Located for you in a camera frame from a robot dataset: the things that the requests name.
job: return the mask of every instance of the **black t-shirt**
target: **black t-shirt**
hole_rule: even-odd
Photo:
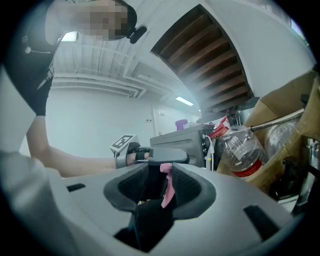
[[[46,115],[47,98],[54,76],[53,59],[60,42],[57,38],[55,45],[48,44],[45,36],[47,11],[53,1],[45,0],[25,15],[4,59],[13,84],[37,116]]]

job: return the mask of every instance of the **ceiling light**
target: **ceiling light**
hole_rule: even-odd
[[[66,33],[61,41],[75,42],[75,41],[77,41],[77,39],[78,39],[78,32],[73,31],[73,32]]]
[[[188,106],[193,106],[194,105],[192,102],[190,102],[190,101],[188,101],[188,100],[186,100],[186,99],[184,99],[184,98],[182,98],[180,96],[176,97],[175,99],[177,101],[180,101],[180,102],[184,103],[184,104],[187,104]]]

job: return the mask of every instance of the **shirt sleeve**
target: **shirt sleeve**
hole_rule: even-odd
[[[46,116],[46,106],[53,77],[47,80],[34,94],[30,101],[30,107],[37,116]]]

